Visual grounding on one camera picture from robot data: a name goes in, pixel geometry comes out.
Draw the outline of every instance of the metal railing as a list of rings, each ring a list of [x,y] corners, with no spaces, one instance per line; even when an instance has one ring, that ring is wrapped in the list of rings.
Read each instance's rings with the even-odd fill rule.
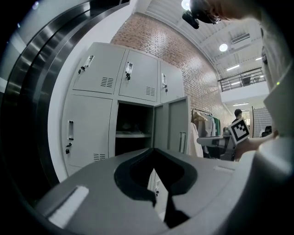
[[[262,72],[262,68],[259,67],[227,78],[223,78],[219,80],[219,82],[221,85],[221,91],[228,91],[235,88],[264,82],[265,80],[266,79]]]

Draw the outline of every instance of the locker door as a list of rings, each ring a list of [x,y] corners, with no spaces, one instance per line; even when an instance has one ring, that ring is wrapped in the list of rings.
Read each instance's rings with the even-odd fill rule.
[[[132,66],[130,77],[123,74],[119,95],[156,102],[157,60],[130,50],[125,71],[129,66]]]
[[[73,89],[113,94],[124,52],[113,45],[93,44],[80,63]]]
[[[190,101],[183,97],[154,108],[154,148],[187,153]]]
[[[165,103],[183,97],[182,71],[168,63],[160,62],[160,102]]]
[[[67,103],[65,162],[74,167],[84,167],[94,161],[108,158],[108,132],[112,100],[72,95]]]

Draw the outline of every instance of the locker vent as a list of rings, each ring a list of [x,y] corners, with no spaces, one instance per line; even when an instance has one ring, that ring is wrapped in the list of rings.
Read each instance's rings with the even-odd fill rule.
[[[94,153],[93,156],[95,162],[102,161],[105,159],[105,154]]]
[[[112,87],[113,78],[102,78],[101,86]]]
[[[146,95],[155,96],[155,88],[146,87]]]

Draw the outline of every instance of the white wall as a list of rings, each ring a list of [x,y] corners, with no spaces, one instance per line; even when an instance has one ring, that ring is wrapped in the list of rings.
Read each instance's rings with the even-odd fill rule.
[[[48,141],[52,163],[60,182],[68,177],[62,153],[61,121],[68,86],[83,54],[93,42],[110,43],[122,24],[134,12],[137,0],[103,19],[75,46],[65,61],[55,83],[48,115]]]
[[[237,100],[249,99],[253,97],[265,96],[269,94],[269,89],[266,82],[252,84],[250,86],[236,88],[221,92],[221,101],[228,103]]]

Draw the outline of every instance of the person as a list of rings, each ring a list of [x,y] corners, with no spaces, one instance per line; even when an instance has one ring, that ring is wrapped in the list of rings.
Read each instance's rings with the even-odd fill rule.
[[[232,123],[234,123],[234,122],[236,122],[236,121],[238,121],[239,119],[242,118],[242,110],[241,109],[236,109],[234,114],[235,114],[236,119]]]
[[[292,65],[292,57],[283,34],[268,14],[251,0],[199,0],[203,9],[221,20],[241,20],[254,18],[260,22],[262,48],[262,68],[269,90],[279,85],[279,79]],[[236,147],[235,158],[239,159],[247,151],[257,150],[259,146],[277,137],[278,131],[263,138],[249,138]]]

